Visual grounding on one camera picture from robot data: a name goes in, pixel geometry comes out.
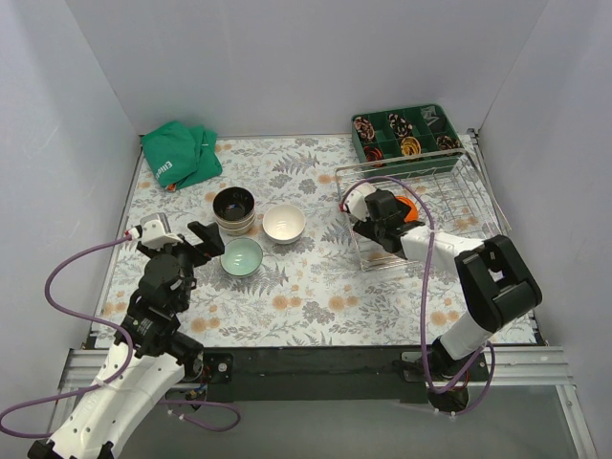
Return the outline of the beige floral bowl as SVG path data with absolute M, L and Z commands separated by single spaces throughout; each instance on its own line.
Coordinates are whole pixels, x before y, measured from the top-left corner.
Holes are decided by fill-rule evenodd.
M 229 221 L 221 218 L 220 216 L 215 216 L 216 223 L 218 224 L 220 230 L 231 236 L 239 236 L 247 233 L 252 227 L 255 218 L 256 214 L 254 211 L 251 211 L 248 216 L 237 221 Z

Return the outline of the orange bowl black inside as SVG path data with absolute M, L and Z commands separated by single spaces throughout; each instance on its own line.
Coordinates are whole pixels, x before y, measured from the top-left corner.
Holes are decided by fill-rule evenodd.
M 404 221 L 406 223 L 415 222 L 419 218 L 419 213 L 416 205 L 406 196 L 397 196 L 396 200 L 401 204 L 401 208 L 405 210 Z

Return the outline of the pale green ribbed bowl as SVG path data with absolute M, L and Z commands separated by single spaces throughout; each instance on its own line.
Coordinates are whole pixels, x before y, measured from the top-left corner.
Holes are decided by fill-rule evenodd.
M 246 277 L 255 273 L 263 260 L 261 246 L 250 238 L 237 238 L 225 246 L 220 257 L 222 269 L 234 277 Z

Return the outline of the black glossy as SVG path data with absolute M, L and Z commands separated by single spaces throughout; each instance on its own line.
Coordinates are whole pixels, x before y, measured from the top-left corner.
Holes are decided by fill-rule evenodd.
M 215 196 L 212 206 L 216 217 L 229 222 L 238 222 L 253 212 L 255 200 L 247 189 L 233 186 L 220 191 Z

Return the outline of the grey white gradient bowl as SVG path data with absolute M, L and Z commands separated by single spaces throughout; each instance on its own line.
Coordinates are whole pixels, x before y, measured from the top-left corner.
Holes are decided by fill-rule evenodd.
M 262 227 L 266 235 L 276 244 L 288 245 L 296 242 L 305 229 L 306 218 L 296 206 L 276 205 L 266 211 Z

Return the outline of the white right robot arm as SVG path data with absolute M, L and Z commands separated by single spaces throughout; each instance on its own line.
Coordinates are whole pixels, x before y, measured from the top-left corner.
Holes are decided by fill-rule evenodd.
M 542 292 L 513 241 L 505 235 L 468 238 L 437 231 L 420 221 L 422 205 L 363 183 L 340 205 L 358 235 L 408 261 L 456 273 L 467 311 L 433 343 L 422 345 L 416 366 L 426 377 L 454 380 L 499 330 L 532 311 Z

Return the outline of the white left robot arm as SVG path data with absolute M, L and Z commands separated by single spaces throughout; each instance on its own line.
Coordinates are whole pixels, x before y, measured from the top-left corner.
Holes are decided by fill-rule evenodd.
M 163 215 L 128 231 L 147 257 L 107 357 L 87 392 L 54 433 L 30 447 L 30 458 L 116 458 L 167 390 L 191 383 L 205 368 L 204 347 L 180 332 L 180 313 L 197 286 L 195 270 L 225 251 L 217 224 L 191 222 L 192 245 Z

